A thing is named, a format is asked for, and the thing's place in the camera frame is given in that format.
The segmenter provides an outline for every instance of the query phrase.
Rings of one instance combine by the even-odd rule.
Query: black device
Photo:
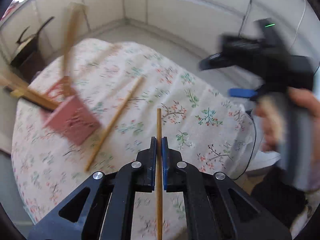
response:
[[[166,137],[162,159],[164,189],[183,192],[188,239],[291,239],[288,228],[228,176],[206,174],[182,161]],[[32,228],[28,240],[130,239],[135,192],[154,190],[155,170],[152,137],[150,148],[140,151],[136,161],[118,172],[91,175]]]
[[[221,53],[203,59],[201,70],[239,66],[260,76],[264,84],[251,100],[269,95],[285,121],[284,140],[278,143],[281,154],[278,166],[285,170],[283,182],[308,190],[313,147],[312,120],[307,109],[295,105],[287,88],[313,89],[314,70],[307,57],[291,55],[271,19],[256,21],[264,38],[247,39],[222,35]]]

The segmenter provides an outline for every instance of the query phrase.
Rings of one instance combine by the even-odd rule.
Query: triangular cutout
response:
[[[77,222],[89,193],[90,188],[88,187],[81,190],[59,211],[59,216],[71,222]]]
[[[233,189],[228,190],[233,203],[238,211],[241,222],[248,222],[258,215],[258,212],[244,200],[236,191]]]

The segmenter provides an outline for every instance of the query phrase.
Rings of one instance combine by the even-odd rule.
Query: human hand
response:
[[[320,102],[314,97],[312,92],[307,89],[289,88],[288,94],[291,100],[298,106],[304,107],[310,111],[313,119],[313,155],[312,162],[320,161]],[[277,139],[275,137],[275,125],[272,123],[261,105],[256,108],[256,115],[263,118],[262,128],[264,131],[265,143],[262,146],[263,151],[275,150]]]

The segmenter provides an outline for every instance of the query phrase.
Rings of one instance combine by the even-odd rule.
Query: pink box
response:
[[[67,97],[44,123],[68,138],[75,145],[81,145],[97,128],[99,121],[77,97]]]

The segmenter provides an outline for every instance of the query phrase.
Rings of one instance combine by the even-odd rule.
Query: floral tablecloth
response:
[[[21,99],[12,142],[12,166],[27,212],[38,222],[95,171],[111,173],[135,160],[156,136],[156,109],[162,108],[163,136],[169,147],[200,171],[239,174],[253,146],[252,122],[241,106],[149,47],[86,39],[75,46],[74,88],[105,127],[138,76],[142,85],[105,141],[89,172],[84,166],[101,130],[80,147],[43,128],[40,109]],[[62,58],[30,85],[47,91],[60,78]],[[137,193],[132,239],[155,239],[155,194]],[[164,239],[185,227],[183,196],[165,193]]]

